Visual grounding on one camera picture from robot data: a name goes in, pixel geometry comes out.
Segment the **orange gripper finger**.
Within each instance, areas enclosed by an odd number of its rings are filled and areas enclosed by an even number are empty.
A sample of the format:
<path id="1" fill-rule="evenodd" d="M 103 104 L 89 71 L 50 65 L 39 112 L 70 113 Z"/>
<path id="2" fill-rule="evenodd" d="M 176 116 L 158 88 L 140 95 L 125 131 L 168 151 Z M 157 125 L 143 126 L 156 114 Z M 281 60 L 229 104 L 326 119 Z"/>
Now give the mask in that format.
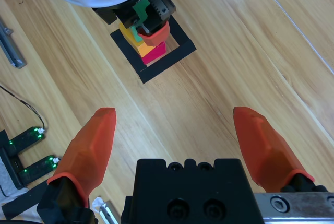
<path id="1" fill-rule="evenodd" d="M 103 181 L 115 126 L 115 109 L 100 108 L 70 142 L 37 205 L 44 223 L 98 223 L 89 195 Z"/>
<path id="2" fill-rule="evenodd" d="M 248 171 L 267 193 L 327 191 L 323 185 L 315 185 L 315 179 L 263 115 L 251 108 L 235 107 L 233 119 Z"/>

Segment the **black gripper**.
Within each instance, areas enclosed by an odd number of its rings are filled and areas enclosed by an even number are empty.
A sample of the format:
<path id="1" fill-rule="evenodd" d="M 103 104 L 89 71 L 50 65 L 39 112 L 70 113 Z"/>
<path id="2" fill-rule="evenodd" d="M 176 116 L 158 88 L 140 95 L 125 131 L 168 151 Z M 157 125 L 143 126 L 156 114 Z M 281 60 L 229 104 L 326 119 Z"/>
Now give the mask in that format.
<path id="1" fill-rule="evenodd" d="M 127 0 L 109 7 L 92 9 L 108 25 L 117 19 L 125 28 L 157 30 L 151 36 L 138 33 L 148 46 L 158 46 L 170 34 L 169 17 L 176 7 L 172 0 Z"/>

